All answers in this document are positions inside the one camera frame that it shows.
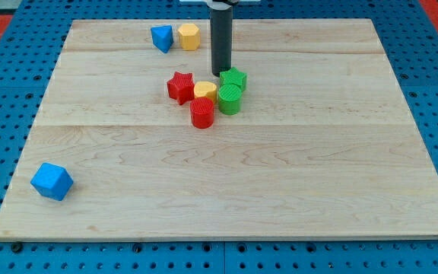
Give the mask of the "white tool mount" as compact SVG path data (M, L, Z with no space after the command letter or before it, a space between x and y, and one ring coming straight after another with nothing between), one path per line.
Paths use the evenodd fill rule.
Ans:
M181 5L206 5L207 3L221 3L228 5L259 5L261 0L179 0Z

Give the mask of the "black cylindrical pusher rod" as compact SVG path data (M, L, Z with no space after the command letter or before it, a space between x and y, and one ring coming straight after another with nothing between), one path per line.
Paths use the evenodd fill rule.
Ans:
M231 68L233 6L225 2L210 2L211 70L220 73Z

